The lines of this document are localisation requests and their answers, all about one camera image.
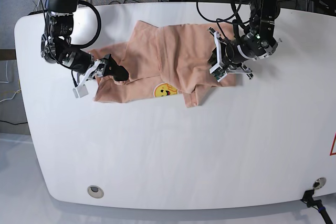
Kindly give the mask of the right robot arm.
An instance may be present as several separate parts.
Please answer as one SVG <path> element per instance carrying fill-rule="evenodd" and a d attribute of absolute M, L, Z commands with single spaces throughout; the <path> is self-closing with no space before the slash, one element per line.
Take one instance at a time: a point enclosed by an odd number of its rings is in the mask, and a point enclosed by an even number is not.
<path fill-rule="evenodd" d="M 73 14 L 78 5 L 89 7 L 97 19 L 97 31 L 85 44 L 72 44 L 71 35 L 74 28 Z M 98 39 L 102 20 L 98 10 L 83 0 L 45 0 L 45 30 L 41 37 L 41 56 L 48 63 L 57 63 L 72 73 L 83 75 L 84 80 L 96 77 L 112 76 L 115 81 L 126 81 L 129 73 L 125 67 L 116 63 L 110 54 L 95 60 L 84 49 L 93 45 Z"/>

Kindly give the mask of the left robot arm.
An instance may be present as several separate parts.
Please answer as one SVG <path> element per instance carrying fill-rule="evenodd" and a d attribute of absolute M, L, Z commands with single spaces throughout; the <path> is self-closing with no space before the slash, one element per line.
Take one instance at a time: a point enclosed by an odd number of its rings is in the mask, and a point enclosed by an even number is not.
<path fill-rule="evenodd" d="M 227 19 L 217 19 L 232 24 L 234 38 L 229 39 L 224 31 L 215 31 L 209 28 L 209 33 L 214 38 L 215 49 L 208 60 L 211 65 L 209 70 L 218 82 L 228 74 L 246 74 L 253 78 L 253 72 L 244 63 L 248 60 L 265 59 L 271 56 L 278 47 L 274 38 L 275 20 L 280 13 L 278 0 L 252 0 L 250 2 L 249 20 L 243 22 L 239 10 L 241 3 L 236 4 L 230 0 L 233 14 Z"/>

